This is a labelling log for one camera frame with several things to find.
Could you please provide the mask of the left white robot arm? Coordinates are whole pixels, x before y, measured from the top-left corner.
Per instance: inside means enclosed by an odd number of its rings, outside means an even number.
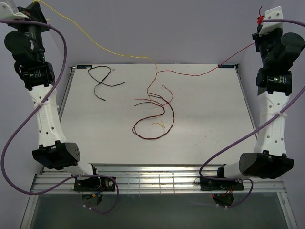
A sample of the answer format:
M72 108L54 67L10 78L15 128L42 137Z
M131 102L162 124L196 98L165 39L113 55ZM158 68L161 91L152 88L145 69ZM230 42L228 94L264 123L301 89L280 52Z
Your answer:
M56 102L55 75L52 65L45 60L41 34L49 30L39 3L26 8L11 0L0 2L0 18L15 31L5 36L5 47L15 60L15 71L23 80L34 107L37 109L38 149L33 158L48 169L66 169L74 176L88 175L84 184L89 190L101 186L93 165L80 161L76 143L69 143L61 128Z

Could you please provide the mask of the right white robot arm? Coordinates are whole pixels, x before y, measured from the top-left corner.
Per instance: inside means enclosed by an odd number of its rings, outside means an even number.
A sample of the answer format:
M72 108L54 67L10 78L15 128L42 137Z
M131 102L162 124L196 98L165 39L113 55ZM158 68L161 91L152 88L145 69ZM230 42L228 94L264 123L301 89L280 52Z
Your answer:
M220 189L227 189L233 179L276 179L294 166L293 159L286 155L284 108L292 93L290 69L305 48L305 41L296 33L283 33L280 25L270 29L259 25L252 38L263 64L256 77L260 102L257 142L252 153L242 153L237 162L218 168L215 183Z

